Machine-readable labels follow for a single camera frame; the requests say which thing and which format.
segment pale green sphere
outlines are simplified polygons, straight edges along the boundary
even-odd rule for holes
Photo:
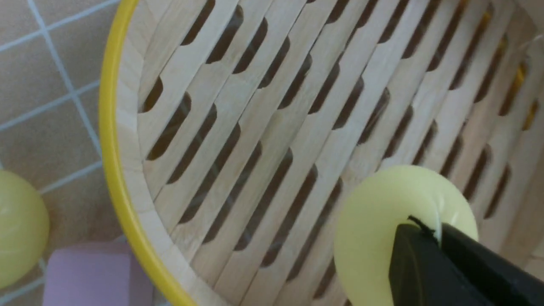
[[[0,170],[0,288],[36,265],[48,235],[49,217],[40,194],[24,179]]]

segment purple foam block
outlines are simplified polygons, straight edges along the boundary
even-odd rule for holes
[[[43,306],[151,306],[152,299],[153,285],[125,243],[80,244],[49,259]]]

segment yellow rim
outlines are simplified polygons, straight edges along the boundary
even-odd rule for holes
[[[119,158],[116,90],[123,42],[138,0],[122,0],[110,30],[100,82],[100,142],[104,172],[117,217],[134,253],[164,296],[176,306],[196,306],[155,253],[132,208]]]

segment tile floor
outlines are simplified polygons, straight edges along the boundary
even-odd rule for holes
[[[103,178],[97,100],[119,0],[0,0],[0,169],[42,194],[51,232],[39,264],[0,305],[40,306],[50,254],[122,232]],[[159,292],[156,306],[169,305]]]

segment wooden bowl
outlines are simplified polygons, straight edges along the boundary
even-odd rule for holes
[[[418,164],[499,250],[544,148],[539,33],[511,0],[123,0],[100,112],[128,240],[174,305],[344,306],[338,208]]]

